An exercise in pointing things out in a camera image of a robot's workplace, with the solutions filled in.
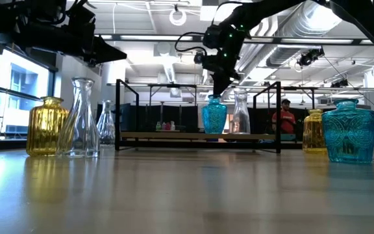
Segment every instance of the blue glass vase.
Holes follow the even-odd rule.
[[[208,105],[201,109],[207,134],[221,134],[225,128],[227,108],[220,104],[220,95],[210,95]]]
[[[356,109],[357,99],[335,101],[337,110],[322,115],[325,144],[332,162],[371,163],[374,111]]]

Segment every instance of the red shirt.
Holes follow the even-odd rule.
[[[282,120],[280,129],[283,133],[293,134],[293,125],[295,124],[295,117],[294,115],[289,111],[283,111],[280,112],[280,118]],[[272,123],[277,122],[277,113],[273,114],[272,116]]]

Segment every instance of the man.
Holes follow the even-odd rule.
[[[293,134],[293,126],[295,125],[295,117],[290,112],[290,103],[291,103],[291,101],[288,100],[288,99],[284,99],[280,103],[280,105],[281,105],[280,131],[281,131],[281,133],[285,133],[285,134]],[[277,130],[277,113],[273,114],[273,116],[272,116],[272,129],[274,131]]]

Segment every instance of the table surface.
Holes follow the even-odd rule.
[[[300,150],[1,151],[0,233],[374,233],[374,165]]]

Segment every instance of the yellow glass vase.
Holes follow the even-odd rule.
[[[43,105],[30,110],[27,153],[30,156],[54,156],[58,134],[69,111],[60,106],[63,99],[42,97]]]
[[[303,150],[306,153],[326,153],[322,110],[309,110],[309,116],[304,119]]]

